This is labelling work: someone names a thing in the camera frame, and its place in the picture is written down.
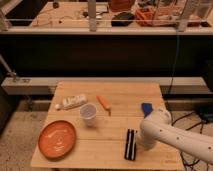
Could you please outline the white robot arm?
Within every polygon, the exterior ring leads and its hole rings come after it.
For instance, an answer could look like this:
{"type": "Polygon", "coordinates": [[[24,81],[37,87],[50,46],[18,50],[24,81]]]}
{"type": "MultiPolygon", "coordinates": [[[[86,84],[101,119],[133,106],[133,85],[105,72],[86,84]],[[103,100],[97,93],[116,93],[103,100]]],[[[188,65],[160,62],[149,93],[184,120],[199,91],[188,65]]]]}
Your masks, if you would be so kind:
{"type": "Polygon", "coordinates": [[[139,143],[147,150],[160,141],[213,165],[213,137],[185,131],[171,125],[171,114],[154,109],[140,122],[139,143]]]}

